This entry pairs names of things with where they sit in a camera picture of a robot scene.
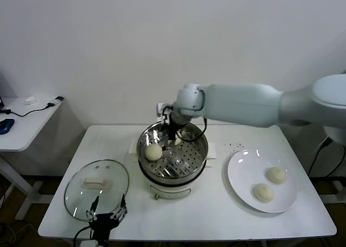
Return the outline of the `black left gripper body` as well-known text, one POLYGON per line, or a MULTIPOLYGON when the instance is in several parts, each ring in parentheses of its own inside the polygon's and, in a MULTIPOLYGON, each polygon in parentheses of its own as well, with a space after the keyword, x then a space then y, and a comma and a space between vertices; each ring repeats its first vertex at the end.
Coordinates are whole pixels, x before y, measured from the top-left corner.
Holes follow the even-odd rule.
POLYGON ((113 213, 100 213, 89 220, 89 226, 90 239, 95 240, 98 246, 109 246, 110 233, 119 226, 119 219, 113 213))

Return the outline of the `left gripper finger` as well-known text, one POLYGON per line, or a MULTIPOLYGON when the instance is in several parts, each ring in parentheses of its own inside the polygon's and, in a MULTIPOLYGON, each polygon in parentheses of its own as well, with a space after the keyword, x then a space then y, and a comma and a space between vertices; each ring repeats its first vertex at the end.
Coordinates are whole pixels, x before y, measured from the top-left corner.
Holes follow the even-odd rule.
POLYGON ((96 209, 98 206, 98 202, 99 202, 99 196, 97 196, 95 198, 95 200, 91 203, 90 209, 86 211, 86 217, 87 217, 88 221, 90 221, 90 222, 95 221, 97 219, 96 209))
POLYGON ((119 208, 114 212, 112 218, 117 221, 122 221, 128 213, 125 194, 123 194, 119 208))

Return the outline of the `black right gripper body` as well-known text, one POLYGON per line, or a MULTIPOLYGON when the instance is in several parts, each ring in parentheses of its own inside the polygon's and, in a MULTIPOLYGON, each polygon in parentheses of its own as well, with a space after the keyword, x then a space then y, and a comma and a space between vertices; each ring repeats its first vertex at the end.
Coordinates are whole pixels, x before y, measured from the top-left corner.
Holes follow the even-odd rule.
POLYGON ((170 115, 164 115, 163 121, 163 132, 167 135, 168 140, 175 141, 177 131, 181 128, 181 126, 176 124, 170 115))

